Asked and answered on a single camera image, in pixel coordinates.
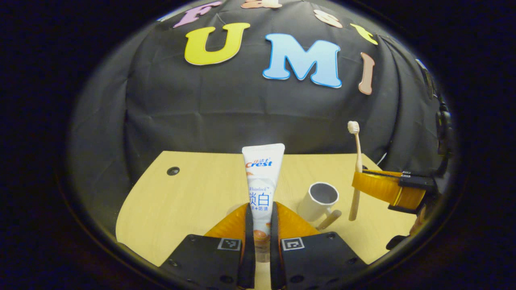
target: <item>letter m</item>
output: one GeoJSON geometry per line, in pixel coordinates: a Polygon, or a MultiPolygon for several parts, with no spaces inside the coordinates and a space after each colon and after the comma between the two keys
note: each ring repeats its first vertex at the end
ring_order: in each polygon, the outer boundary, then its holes
{"type": "Polygon", "coordinates": [[[329,41],[317,40],[308,51],[288,34],[273,33],[265,36],[272,44],[269,68],[263,71],[265,78],[288,79],[290,72],[285,69],[285,62],[291,64],[297,79],[303,80],[312,66],[317,65],[310,79],[322,86],[340,88],[342,81],[338,78],[337,52],[341,48],[329,41]]]}

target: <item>black background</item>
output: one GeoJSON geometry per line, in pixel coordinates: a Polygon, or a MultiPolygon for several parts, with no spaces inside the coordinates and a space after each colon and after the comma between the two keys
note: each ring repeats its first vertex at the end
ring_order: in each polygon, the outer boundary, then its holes
{"type": "MultiPolygon", "coordinates": [[[[513,288],[511,10],[502,1],[364,2],[404,27],[402,34],[440,70],[466,157],[466,182],[457,185],[464,193],[449,221],[369,287],[513,288]]],[[[56,173],[63,173],[74,97],[94,66],[127,35],[177,5],[3,4],[4,288],[152,288],[79,226],[56,173]]]]}

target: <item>black cloth backdrop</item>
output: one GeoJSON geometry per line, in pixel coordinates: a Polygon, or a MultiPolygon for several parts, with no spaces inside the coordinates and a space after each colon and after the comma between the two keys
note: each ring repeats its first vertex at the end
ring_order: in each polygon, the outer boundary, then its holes
{"type": "MultiPolygon", "coordinates": [[[[358,121],[362,152],[383,170],[429,173],[439,165],[435,113],[415,55],[396,37],[344,7],[281,1],[279,9],[242,9],[222,2],[195,22],[172,28],[183,13],[144,27],[99,66],[78,98],[68,160],[79,200],[111,234],[125,197],[161,151],[239,153],[243,146],[282,142],[286,154],[354,153],[347,122],[358,121]],[[337,17],[339,29],[314,17],[337,17]],[[207,51],[225,44],[228,23],[246,22],[239,52],[214,65],[184,59],[185,35],[213,26],[207,51]],[[378,45],[349,23],[371,32],[378,45]],[[338,89],[266,79],[269,33],[292,35],[307,50],[316,40],[340,46],[338,89]],[[358,91],[365,52],[375,60],[373,93],[358,91]]],[[[292,71],[289,63],[286,69],[292,71]]]]}

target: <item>toothpaste tube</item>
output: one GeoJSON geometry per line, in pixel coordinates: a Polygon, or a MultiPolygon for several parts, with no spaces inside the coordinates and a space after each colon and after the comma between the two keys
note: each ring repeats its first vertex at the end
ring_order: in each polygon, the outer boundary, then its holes
{"type": "Polygon", "coordinates": [[[285,145],[282,143],[242,148],[253,215],[254,250],[258,262],[270,260],[272,202],[284,152],[285,145]]]}

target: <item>letter u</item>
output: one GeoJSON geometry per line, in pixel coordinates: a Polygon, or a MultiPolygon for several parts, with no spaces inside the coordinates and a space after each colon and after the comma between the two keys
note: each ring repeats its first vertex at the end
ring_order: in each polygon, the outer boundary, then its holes
{"type": "Polygon", "coordinates": [[[226,61],[235,56],[240,50],[244,29],[250,27],[249,23],[230,23],[222,28],[228,31],[226,43],[216,52],[206,51],[208,35],[215,31],[214,27],[205,27],[190,31],[186,37],[185,59],[192,65],[212,65],[226,61]]]}

